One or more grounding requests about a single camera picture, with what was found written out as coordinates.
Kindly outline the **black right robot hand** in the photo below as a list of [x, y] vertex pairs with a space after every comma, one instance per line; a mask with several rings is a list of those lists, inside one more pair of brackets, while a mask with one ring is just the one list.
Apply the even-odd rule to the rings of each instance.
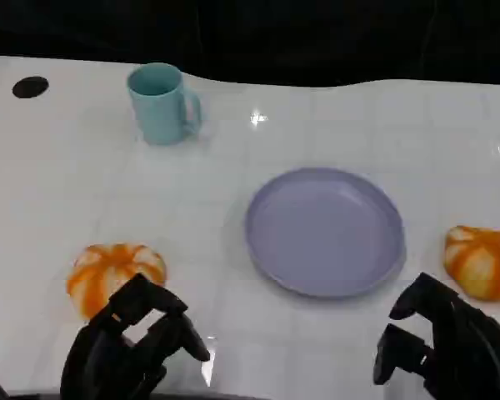
[[434, 399], [500, 399], [500, 324], [422, 272], [399, 296], [389, 317], [419, 314], [432, 324], [433, 345], [389, 323], [377, 343], [372, 381], [396, 369], [423, 379]]

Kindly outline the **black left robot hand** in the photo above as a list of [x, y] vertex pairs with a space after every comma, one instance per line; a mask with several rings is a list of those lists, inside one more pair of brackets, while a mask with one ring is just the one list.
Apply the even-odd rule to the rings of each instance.
[[141, 273], [81, 328], [62, 371], [63, 399], [146, 399], [180, 349], [199, 362], [210, 353], [187, 305]]

